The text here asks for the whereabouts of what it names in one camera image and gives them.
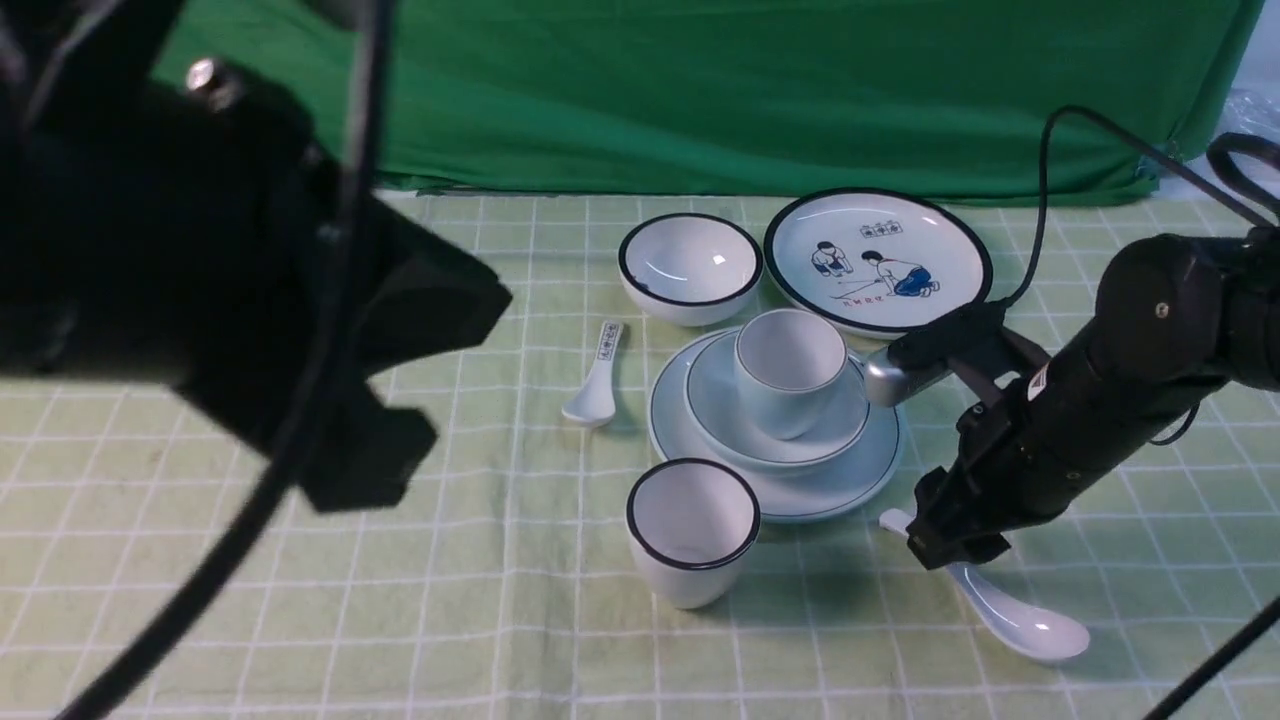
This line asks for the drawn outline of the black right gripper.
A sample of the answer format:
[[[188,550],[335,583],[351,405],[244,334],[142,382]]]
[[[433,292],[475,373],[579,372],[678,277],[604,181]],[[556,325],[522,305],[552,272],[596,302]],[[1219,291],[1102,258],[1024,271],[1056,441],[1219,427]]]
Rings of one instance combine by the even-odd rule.
[[[915,486],[908,548],[927,570],[986,564],[1006,533],[1060,518],[1140,447],[1140,411],[1091,382],[1034,375],[966,413],[957,454]]]

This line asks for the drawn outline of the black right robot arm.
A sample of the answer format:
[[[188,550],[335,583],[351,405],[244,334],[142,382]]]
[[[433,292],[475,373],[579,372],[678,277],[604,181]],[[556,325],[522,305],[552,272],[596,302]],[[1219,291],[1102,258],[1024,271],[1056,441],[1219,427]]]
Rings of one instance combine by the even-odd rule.
[[[1097,480],[1229,383],[1277,389],[1277,199],[1235,165],[1277,165],[1277,145],[1225,133],[1210,165],[1266,208],[1245,237],[1157,234],[1108,263],[1092,318],[1056,354],[968,304],[890,346],[911,380],[952,374],[978,398],[951,468],[915,486],[908,547],[934,570],[984,564],[1006,533],[1060,518]]]

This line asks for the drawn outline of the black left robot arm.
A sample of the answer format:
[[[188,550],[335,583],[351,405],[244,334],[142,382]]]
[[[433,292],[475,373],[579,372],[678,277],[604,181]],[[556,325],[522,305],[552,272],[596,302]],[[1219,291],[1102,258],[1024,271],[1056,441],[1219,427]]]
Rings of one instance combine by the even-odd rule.
[[[206,58],[151,78],[180,1],[3,4],[3,374],[164,384],[273,451],[314,343],[343,170],[283,85]],[[396,506],[436,442],[370,379],[481,345],[512,293],[374,196],[349,363],[300,487]]]

